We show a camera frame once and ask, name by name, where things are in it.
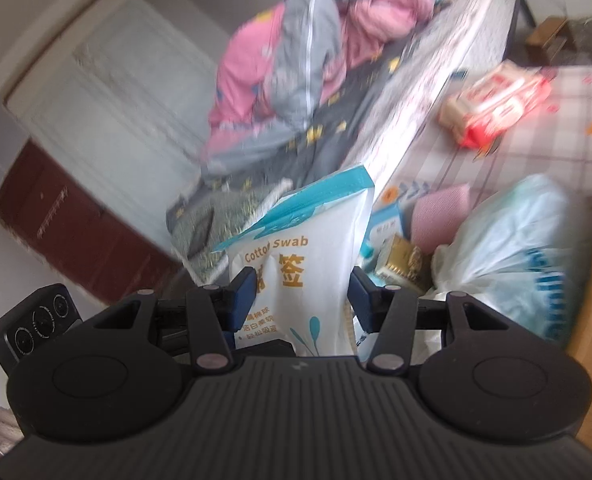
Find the white bed sheet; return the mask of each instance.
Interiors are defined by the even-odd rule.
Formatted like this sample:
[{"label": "white bed sheet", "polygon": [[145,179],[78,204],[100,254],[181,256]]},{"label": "white bed sheet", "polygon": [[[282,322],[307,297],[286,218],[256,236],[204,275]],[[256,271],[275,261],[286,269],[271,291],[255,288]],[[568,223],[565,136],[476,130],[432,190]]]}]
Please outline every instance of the white bed sheet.
[{"label": "white bed sheet", "polygon": [[476,40],[458,70],[485,74],[502,62],[515,5],[516,0],[492,0],[476,34]]},{"label": "white bed sheet", "polygon": [[387,185],[450,74],[466,56],[492,0],[450,0],[374,104],[343,168],[363,164],[377,197]]}]

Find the black device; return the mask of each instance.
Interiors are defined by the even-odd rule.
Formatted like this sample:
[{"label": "black device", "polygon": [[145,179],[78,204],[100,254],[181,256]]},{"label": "black device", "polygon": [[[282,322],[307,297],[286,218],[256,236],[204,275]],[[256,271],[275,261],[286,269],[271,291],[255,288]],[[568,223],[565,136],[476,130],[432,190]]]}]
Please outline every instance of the black device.
[{"label": "black device", "polygon": [[39,288],[0,318],[0,365],[9,375],[20,359],[81,322],[65,285]]},{"label": "black device", "polygon": [[[245,268],[179,301],[134,294],[24,356],[7,397],[26,439],[0,477],[592,479],[586,371],[474,298],[354,269],[349,301],[380,332],[363,367],[280,341],[232,352],[255,291]],[[444,347],[410,366],[417,328]]]}]

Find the pink sponge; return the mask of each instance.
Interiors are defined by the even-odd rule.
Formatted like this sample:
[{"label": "pink sponge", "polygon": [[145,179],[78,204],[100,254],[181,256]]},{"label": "pink sponge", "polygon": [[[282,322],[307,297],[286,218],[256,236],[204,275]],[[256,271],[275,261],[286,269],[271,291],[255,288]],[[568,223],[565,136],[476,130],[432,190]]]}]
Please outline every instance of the pink sponge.
[{"label": "pink sponge", "polygon": [[412,215],[412,244],[425,254],[450,244],[469,215],[469,184],[429,193],[416,202]]}]

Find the white plastic bag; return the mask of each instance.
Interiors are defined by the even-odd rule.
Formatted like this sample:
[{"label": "white plastic bag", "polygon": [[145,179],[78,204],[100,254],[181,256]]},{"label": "white plastic bag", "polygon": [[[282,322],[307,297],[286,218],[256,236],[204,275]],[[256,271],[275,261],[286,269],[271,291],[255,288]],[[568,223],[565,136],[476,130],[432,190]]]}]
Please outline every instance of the white plastic bag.
[{"label": "white plastic bag", "polygon": [[592,221],[580,197],[542,174],[480,204],[432,261],[442,300],[463,290],[563,346],[591,270]]},{"label": "white plastic bag", "polygon": [[374,185],[358,166],[284,198],[228,244],[229,272],[258,274],[257,295],[237,348],[272,339],[299,356],[352,354],[343,306],[367,228]]}]

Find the dark bedsheet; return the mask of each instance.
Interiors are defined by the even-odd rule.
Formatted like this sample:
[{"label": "dark bedsheet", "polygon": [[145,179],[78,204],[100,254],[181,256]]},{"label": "dark bedsheet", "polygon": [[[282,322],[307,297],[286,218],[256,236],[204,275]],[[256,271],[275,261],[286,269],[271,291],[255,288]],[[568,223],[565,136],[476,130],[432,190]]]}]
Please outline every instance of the dark bedsheet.
[{"label": "dark bedsheet", "polygon": [[[240,232],[277,183],[290,179],[298,189],[340,168],[384,86],[413,54],[418,33],[387,44],[380,56],[349,70],[338,92],[315,111],[312,126],[274,156],[227,177],[202,180],[191,197],[181,197],[168,210],[172,243],[192,267],[200,272],[213,267],[222,254],[211,248]],[[216,211],[217,203],[227,206]]]}]

